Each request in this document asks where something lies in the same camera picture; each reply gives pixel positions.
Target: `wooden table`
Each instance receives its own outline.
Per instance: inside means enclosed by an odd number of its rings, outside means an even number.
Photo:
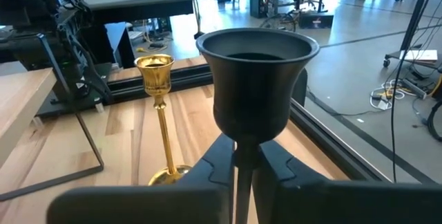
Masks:
[[[173,159],[176,164],[194,165],[220,135],[212,114],[213,86],[170,93],[165,100]],[[68,189],[93,185],[146,185],[158,169],[165,167],[160,125],[152,98],[107,106],[103,113],[86,111],[82,116],[102,154],[104,171],[0,203],[0,223],[42,224],[51,200]],[[289,122],[276,140],[326,177],[347,179],[293,123]],[[44,128],[31,126],[24,132],[0,168],[0,192],[95,165],[93,152],[73,116],[46,120]],[[254,204],[249,223],[257,223]]]
[[[52,69],[0,76],[0,165],[56,82]]]

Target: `black cup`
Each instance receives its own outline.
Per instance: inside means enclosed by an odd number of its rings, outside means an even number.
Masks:
[[[285,128],[294,83],[319,52],[309,37],[264,28],[211,32],[196,46],[213,73],[216,124],[238,145],[272,140]]]

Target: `black table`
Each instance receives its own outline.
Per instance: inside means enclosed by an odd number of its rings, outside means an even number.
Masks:
[[[81,2],[90,10],[96,23],[84,31],[87,42],[91,44],[89,48],[99,62],[118,62],[124,68],[134,67],[135,60],[125,28],[127,21],[193,13],[192,0],[81,0]],[[101,43],[99,39],[108,39],[109,42]]]

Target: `candlestick base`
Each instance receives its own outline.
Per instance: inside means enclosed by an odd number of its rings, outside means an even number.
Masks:
[[[155,175],[153,175],[152,179],[149,181],[148,185],[152,186],[173,184],[192,169],[192,167],[188,165],[177,165],[176,168],[177,172],[174,174],[169,174],[169,170],[167,169],[167,167],[155,173]]]

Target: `gold candlestick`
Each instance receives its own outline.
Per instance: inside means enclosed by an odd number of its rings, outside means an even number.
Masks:
[[[135,60],[135,65],[143,76],[144,90],[147,94],[155,98],[153,107],[155,107],[158,112],[167,161],[167,167],[152,177],[149,186],[172,184],[191,169],[188,165],[175,166],[173,164],[171,143],[167,133],[166,116],[164,114],[164,109],[166,108],[164,96],[171,90],[172,64],[173,58],[170,55],[149,55],[139,57]]]

